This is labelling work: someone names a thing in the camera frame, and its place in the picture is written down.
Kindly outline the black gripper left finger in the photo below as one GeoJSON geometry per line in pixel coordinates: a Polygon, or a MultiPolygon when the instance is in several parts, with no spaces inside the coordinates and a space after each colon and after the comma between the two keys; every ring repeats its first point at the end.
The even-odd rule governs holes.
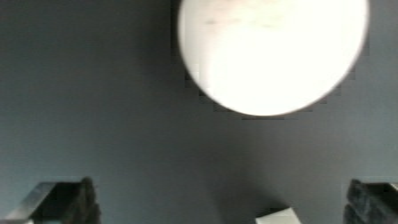
{"type": "Polygon", "coordinates": [[[0,224],[102,224],[93,179],[41,182],[0,224]]]}

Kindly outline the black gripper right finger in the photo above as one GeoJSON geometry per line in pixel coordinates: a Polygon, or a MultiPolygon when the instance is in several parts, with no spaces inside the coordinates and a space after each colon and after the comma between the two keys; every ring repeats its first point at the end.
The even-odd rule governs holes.
{"type": "Polygon", "coordinates": [[[345,224],[398,224],[398,183],[352,180],[345,224]]]}

